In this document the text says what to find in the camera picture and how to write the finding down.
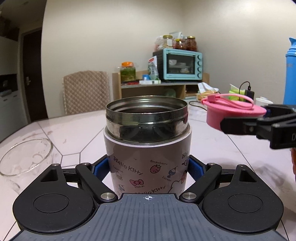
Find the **person right hand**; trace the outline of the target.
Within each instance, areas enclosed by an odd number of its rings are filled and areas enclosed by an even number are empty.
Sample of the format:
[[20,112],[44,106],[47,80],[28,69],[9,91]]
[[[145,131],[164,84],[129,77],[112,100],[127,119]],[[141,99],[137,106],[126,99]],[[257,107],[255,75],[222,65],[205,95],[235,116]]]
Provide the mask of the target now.
[[291,158],[292,158],[292,169],[293,169],[294,175],[296,176],[296,149],[291,148],[290,152],[291,152]]

